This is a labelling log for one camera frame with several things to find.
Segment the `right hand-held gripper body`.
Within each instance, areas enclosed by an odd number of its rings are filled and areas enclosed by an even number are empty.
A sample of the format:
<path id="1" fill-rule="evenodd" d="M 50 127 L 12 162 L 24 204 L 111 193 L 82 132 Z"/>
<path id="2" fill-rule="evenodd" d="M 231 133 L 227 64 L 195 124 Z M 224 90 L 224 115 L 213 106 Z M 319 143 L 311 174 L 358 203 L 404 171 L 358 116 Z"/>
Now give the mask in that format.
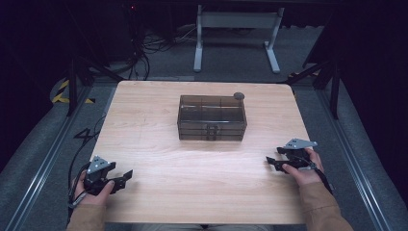
<path id="1" fill-rule="evenodd" d="M 295 168 L 310 167 L 313 165 L 306 147 L 317 146 L 315 141 L 305 141 L 301 139 L 291 139 L 283 147 L 291 150 L 291 154 L 285 155 L 289 165 Z"/>

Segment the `black metal stand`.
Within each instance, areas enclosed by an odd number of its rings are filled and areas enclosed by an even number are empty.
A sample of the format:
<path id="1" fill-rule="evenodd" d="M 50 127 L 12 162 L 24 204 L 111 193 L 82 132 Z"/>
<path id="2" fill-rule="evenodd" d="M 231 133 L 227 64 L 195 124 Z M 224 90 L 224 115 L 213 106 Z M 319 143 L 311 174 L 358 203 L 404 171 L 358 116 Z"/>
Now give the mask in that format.
<path id="1" fill-rule="evenodd" d="M 104 76 L 108 76 L 117 83 L 123 81 L 123 78 L 113 73 L 108 68 L 101 64 L 97 64 L 86 58 L 75 56 L 69 65 L 68 69 L 68 88 L 69 88 L 69 109 L 67 116 L 72 116 L 79 105 L 79 96 L 77 93 L 77 80 L 80 80 L 85 87 L 91 87 L 94 82 L 94 76 L 89 70 L 92 67 L 101 72 Z"/>
<path id="2" fill-rule="evenodd" d="M 312 84 L 315 90 L 324 90 L 328 84 L 331 84 L 329 110 L 332 116 L 338 119 L 338 99 L 341 77 L 336 61 L 324 61 L 320 64 L 314 64 L 306 70 L 294 73 L 284 81 L 284 84 L 291 86 L 307 76 L 311 76 L 315 72 L 317 73 L 317 77 Z"/>

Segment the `metal floor rail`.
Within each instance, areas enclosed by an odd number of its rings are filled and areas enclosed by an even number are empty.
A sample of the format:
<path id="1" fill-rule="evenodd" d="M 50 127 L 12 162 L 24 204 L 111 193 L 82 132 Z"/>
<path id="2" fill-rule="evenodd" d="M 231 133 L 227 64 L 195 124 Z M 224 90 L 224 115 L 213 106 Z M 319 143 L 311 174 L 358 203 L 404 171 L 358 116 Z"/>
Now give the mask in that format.
<path id="1" fill-rule="evenodd" d="M 57 158 L 61 153 L 61 148 L 64 140 L 67 137 L 68 131 L 70 130 L 72 124 L 75 121 L 78 112 L 85 103 L 86 98 L 89 96 L 91 87 L 83 87 L 78 94 L 79 103 L 73 110 L 70 116 L 65 115 L 63 124 L 60 126 L 57 135 L 53 139 L 53 142 L 46 152 L 41 165 L 38 167 L 36 174 L 30 181 L 30 185 L 25 192 L 24 196 L 20 200 L 18 207 L 13 213 L 12 218 L 8 222 L 8 225 L 4 231 L 20 231 L 22 224 L 28 217 L 32 207 L 34 206 L 38 195 L 40 194 L 49 174 L 52 170 Z"/>
<path id="2" fill-rule="evenodd" d="M 328 117 L 329 123 L 334 130 L 337 140 L 342 149 L 344 160 L 354 180 L 357 190 L 365 204 L 376 231 L 392 231 L 390 223 L 386 219 L 383 210 L 381 209 L 369 179 L 363 172 L 358 160 L 353 152 L 348 138 L 341 126 L 341 123 L 334 118 L 330 109 L 328 96 L 323 90 L 316 91 L 320 105 L 323 107 L 324 113 Z"/>

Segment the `yellow black hazard tape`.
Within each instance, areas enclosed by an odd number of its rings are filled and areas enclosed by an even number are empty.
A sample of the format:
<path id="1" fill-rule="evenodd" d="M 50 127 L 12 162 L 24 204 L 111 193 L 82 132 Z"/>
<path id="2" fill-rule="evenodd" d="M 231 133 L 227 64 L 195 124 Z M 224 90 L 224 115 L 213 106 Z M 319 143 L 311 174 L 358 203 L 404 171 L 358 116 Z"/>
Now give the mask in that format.
<path id="1" fill-rule="evenodd" d="M 65 91 L 65 89 L 68 87 L 68 84 L 69 84 L 69 80 L 64 80 L 62 83 L 61 83 L 61 85 L 60 85 L 60 87 L 58 88 L 58 90 L 57 90 L 57 92 L 56 92 L 56 94 L 55 94 L 55 96 L 52 98 L 52 103 L 69 103 L 70 102 L 70 100 L 69 100 L 69 98 L 68 97 L 63 97 L 63 94 L 64 94 L 64 91 Z M 96 102 L 96 99 L 94 99 L 94 98 L 87 98 L 86 100 L 85 100 L 85 103 L 87 103 L 87 104 L 93 104 L 93 103 L 95 103 Z"/>

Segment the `white metal table frame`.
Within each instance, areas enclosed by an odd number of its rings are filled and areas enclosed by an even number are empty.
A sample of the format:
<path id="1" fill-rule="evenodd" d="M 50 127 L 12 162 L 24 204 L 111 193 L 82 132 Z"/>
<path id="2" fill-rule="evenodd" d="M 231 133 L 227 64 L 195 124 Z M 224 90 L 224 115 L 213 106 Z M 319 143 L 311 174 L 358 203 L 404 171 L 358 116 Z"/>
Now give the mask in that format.
<path id="1" fill-rule="evenodd" d="M 204 28 L 244 28 L 244 29 L 270 29 L 270 39 L 264 42 L 268 61 L 273 73 L 279 73 L 273 47 L 284 16 L 284 8 L 279 8 L 274 13 L 233 13 L 233 12 L 208 12 L 202 5 L 197 6 L 196 15 L 196 46 L 194 54 L 193 71 L 200 72 L 203 58 L 202 30 Z"/>

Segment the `brown transparent drawer organizer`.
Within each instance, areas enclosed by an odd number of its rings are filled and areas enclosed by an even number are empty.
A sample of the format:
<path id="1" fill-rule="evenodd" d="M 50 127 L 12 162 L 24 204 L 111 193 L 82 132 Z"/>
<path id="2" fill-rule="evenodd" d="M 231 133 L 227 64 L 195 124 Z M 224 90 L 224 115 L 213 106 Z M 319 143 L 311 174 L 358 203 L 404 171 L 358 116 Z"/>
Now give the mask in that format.
<path id="1" fill-rule="evenodd" d="M 233 95 L 181 95 L 178 110 L 179 123 L 244 123 L 247 126 L 243 100 Z M 180 140 L 186 141 L 241 141 L 244 131 L 179 129 Z"/>

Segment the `brown transparent drawer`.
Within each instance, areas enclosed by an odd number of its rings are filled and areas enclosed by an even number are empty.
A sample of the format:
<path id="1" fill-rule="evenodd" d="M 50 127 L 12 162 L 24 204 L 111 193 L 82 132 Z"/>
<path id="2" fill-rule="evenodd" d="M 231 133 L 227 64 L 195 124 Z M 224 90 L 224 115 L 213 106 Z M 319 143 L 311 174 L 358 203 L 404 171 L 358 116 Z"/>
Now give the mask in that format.
<path id="1" fill-rule="evenodd" d="M 238 130 L 244 131 L 246 124 L 244 123 L 179 123 L 179 129 L 207 130 L 217 128 L 218 130 Z"/>

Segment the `person's left hand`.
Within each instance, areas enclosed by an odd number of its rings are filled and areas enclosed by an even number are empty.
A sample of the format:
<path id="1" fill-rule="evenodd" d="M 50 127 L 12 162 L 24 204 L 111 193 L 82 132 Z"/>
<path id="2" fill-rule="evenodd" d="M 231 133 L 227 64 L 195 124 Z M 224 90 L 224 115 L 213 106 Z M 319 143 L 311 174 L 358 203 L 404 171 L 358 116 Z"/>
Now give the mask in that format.
<path id="1" fill-rule="evenodd" d="M 83 171 L 78 178 L 78 183 L 75 189 L 75 196 L 79 196 L 84 190 L 84 179 L 86 173 Z M 115 186 L 114 181 L 109 181 L 99 195 L 86 194 L 80 202 L 80 205 L 96 205 L 96 206 L 105 206 L 108 200 L 111 191 Z"/>

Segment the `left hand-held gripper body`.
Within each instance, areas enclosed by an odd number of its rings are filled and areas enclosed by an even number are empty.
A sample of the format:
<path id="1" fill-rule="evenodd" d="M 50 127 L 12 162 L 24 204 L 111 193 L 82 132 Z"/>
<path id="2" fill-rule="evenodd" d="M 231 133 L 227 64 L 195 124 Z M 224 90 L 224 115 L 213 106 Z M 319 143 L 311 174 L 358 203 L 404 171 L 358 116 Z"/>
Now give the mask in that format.
<path id="1" fill-rule="evenodd" d="M 99 193 L 103 190 L 105 185 L 109 182 L 109 179 L 107 178 L 108 173 L 106 174 L 104 169 L 110 163 L 111 162 L 106 161 L 99 156 L 93 157 L 92 161 L 89 163 L 84 180 L 84 188 L 87 193 L 99 195 Z"/>

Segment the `person's right hand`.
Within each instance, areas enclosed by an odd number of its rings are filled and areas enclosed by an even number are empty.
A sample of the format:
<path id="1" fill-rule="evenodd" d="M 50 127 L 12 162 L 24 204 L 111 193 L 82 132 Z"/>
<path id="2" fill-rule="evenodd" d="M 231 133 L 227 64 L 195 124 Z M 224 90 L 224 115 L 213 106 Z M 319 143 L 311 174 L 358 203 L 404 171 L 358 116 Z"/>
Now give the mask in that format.
<path id="1" fill-rule="evenodd" d="M 319 154 L 311 148 L 306 148 L 306 152 L 309 154 L 310 160 L 316 164 L 316 168 L 324 172 Z M 298 186 L 321 183 L 321 179 L 314 169 L 296 169 L 287 164 L 283 165 L 283 169 L 295 179 Z"/>

